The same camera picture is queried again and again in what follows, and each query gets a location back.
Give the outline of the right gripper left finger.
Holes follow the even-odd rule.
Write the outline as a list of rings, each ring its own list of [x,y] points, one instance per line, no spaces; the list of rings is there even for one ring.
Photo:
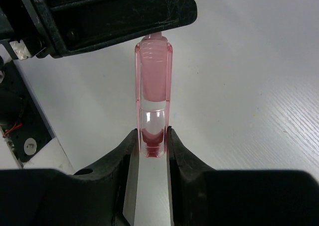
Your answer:
[[[73,175],[56,169],[0,173],[3,226],[132,226],[138,177],[137,131]]]

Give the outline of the pink highlighter marker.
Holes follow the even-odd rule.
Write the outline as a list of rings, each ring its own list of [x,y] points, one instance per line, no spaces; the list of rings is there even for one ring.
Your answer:
[[[135,95],[139,150],[147,158],[166,153],[172,79],[172,45],[161,32],[135,46]]]

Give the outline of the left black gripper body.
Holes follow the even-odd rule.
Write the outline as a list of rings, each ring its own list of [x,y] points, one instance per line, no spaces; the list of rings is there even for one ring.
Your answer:
[[[195,22],[195,0],[0,0],[13,59],[61,58]]]

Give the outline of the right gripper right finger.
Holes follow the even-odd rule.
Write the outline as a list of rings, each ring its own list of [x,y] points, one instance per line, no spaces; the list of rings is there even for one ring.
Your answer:
[[[319,184],[301,170],[216,170],[166,135],[176,226],[316,226]]]

